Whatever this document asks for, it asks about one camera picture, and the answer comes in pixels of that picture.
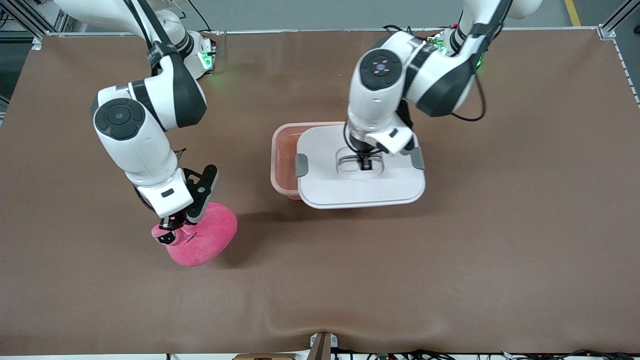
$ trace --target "pink plush toy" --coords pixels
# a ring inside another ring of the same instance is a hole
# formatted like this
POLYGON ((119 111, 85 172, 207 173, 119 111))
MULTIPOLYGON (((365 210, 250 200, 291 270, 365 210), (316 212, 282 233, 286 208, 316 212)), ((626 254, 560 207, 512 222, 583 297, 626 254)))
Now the pink plush toy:
MULTIPOLYGON (((208 203, 204 217, 197 225, 185 225, 175 231, 175 241, 165 245, 171 258, 183 266, 200 266, 215 258, 236 234, 237 219, 222 204, 208 203)), ((158 238, 169 233, 158 225, 151 235, 158 238)))

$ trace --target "brown table cover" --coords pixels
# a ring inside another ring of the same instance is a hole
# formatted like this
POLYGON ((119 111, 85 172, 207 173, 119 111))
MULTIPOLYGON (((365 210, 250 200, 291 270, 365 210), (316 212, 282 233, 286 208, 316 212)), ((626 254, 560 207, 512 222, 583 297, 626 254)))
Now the brown table cover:
POLYGON ((89 117, 98 90, 148 76, 143 42, 45 38, 0 127, 0 354, 275 352, 316 331, 370 352, 640 351, 640 110, 595 30, 503 32, 481 122, 412 107, 413 204, 320 211, 272 189, 274 130, 343 120, 383 35, 226 38, 204 119, 168 133, 182 166, 219 167, 212 200, 239 219, 199 268, 151 238, 89 117))

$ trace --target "plastic container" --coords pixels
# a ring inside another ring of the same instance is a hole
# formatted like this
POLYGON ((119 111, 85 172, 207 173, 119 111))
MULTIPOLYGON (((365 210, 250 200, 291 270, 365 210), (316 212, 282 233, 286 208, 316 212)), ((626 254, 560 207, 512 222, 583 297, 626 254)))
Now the plastic container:
POLYGON ((271 185, 282 195, 300 200, 296 177, 298 139, 316 126, 343 125, 344 122, 299 122, 280 126, 271 139, 271 185))

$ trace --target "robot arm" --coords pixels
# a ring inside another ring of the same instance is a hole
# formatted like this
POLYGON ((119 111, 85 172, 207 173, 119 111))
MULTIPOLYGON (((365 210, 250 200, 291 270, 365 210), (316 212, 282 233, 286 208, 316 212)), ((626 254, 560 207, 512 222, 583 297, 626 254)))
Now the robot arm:
MULTIPOLYGON (((85 24, 100 28, 127 31, 145 38, 145 30, 124 0, 54 0, 71 17, 85 24)), ((195 31, 186 31, 180 19, 169 10, 184 0, 149 0, 152 9, 146 16, 155 18, 164 29, 170 43, 178 50, 185 66, 194 78, 199 78, 213 68, 216 44, 195 31)))
POLYGON ((93 126, 113 161, 163 218, 161 226, 174 230, 202 218, 218 173, 213 165, 203 175, 181 169, 164 132, 197 124, 207 106, 153 9, 146 0, 130 4, 152 44, 149 58, 159 58, 162 73, 100 90, 92 106, 93 126), (190 175, 200 181, 194 183, 190 175))
POLYGON ((402 99, 431 117, 455 112, 467 98, 476 63, 499 34, 512 3, 519 13, 528 14, 540 2, 465 0, 468 31, 454 56, 404 31, 366 52, 351 79, 347 111, 350 142, 358 155, 375 149, 388 154, 411 150, 411 124, 398 111, 402 99))

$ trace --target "cable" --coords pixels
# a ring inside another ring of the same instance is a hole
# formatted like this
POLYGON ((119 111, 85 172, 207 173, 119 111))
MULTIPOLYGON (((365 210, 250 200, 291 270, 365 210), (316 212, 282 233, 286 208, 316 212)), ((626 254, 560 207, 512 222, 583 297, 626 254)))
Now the cable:
POLYGON ((209 26, 209 23, 204 19, 204 16, 202 16, 202 14, 200 13, 200 10, 198 10, 198 8, 191 2, 191 0, 188 0, 188 1, 189 1, 189 4, 191 4, 191 7, 196 11, 196 13, 198 13, 200 18, 204 22, 204 24, 207 26, 207 31, 211 31, 211 27, 209 26))
POLYGON ((482 88, 482 83, 480 82, 480 78, 478 77, 475 64, 472 61, 469 64, 472 68, 472 72, 474 73, 474 76, 476 77, 475 81, 476 81, 476 84, 478 85, 478 92, 480 93, 480 101, 482 101, 482 113, 480 114, 480 116, 474 117, 474 118, 463 117, 456 113, 451 113, 451 115, 453 115, 454 117, 457 117, 460 120, 475 122, 478 120, 482 120, 486 115, 486 97, 484 96, 484 88, 482 88))
POLYGON ((361 151, 358 151, 358 150, 354 149, 354 147, 351 146, 351 144, 347 140, 347 122, 346 122, 346 120, 344 122, 344 127, 342 128, 342 137, 344 138, 344 142, 349 147, 349 150, 355 152, 356 155, 358 155, 359 157, 368 157, 368 156, 375 155, 375 154, 378 154, 378 153, 382 152, 382 150, 379 150, 379 149, 377 151, 374 151, 374 152, 361 152, 361 151))
POLYGON ((133 18, 138 23, 138 26, 140 27, 140 31, 142 32, 142 35, 144 35, 145 41, 147 42, 147 48, 151 49, 151 41, 149 40, 149 35, 147 34, 147 30, 145 30, 145 27, 142 23, 142 20, 140 19, 140 15, 138 14, 138 11, 136 11, 136 7, 133 5, 131 0, 122 0, 122 2, 124 3, 124 5, 127 6, 129 11, 131 12, 131 15, 133 15, 133 18))
POLYGON ((368 352, 357 352, 357 351, 353 351, 353 350, 345 350, 343 348, 339 348, 339 347, 332 347, 331 348, 331 353, 332 354, 369 354, 368 352))
POLYGON ((9 14, 4 12, 4 9, 0 9, 0 28, 2 28, 6 24, 8 19, 9 19, 9 14))
POLYGON ((403 28, 399 27, 398 25, 393 25, 393 24, 384 25, 382 28, 383 28, 383 29, 386 29, 387 31, 388 31, 389 29, 395 29, 395 30, 398 30, 398 31, 404 31, 404 29, 403 29, 403 28))
POLYGON ((414 352, 410 352, 409 353, 411 356, 413 356, 414 359, 424 359, 423 356, 427 355, 429 358, 426 360, 430 360, 430 359, 436 359, 436 360, 456 360, 453 356, 449 355, 449 354, 445 354, 443 352, 437 352, 437 351, 430 351, 430 350, 416 350, 414 352))
POLYGON ((138 199, 140 199, 140 201, 142 201, 142 204, 144 204, 147 207, 147 209, 149 209, 149 210, 151 210, 153 212, 156 212, 154 207, 151 206, 151 204, 149 204, 147 202, 147 200, 145 200, 144 197, 142 197, 142 194, 140 193, 140 191, 138 191, 138 188, 136 187, 136 185, 133 186, 133 190, 136 190, 136 195, 138 196, 138 199))
POLYGON ((595 356, 595 357, 604 357, 608 360, 614 360, 614 356, 610 354, 606 354, 604 352, 593 351, 588 349, 580 349, 576 350, 570 354, 556 356, 553 354, 522 354, 522 356, 512 357, 512 360, 564 360, 570 356, 595 356))

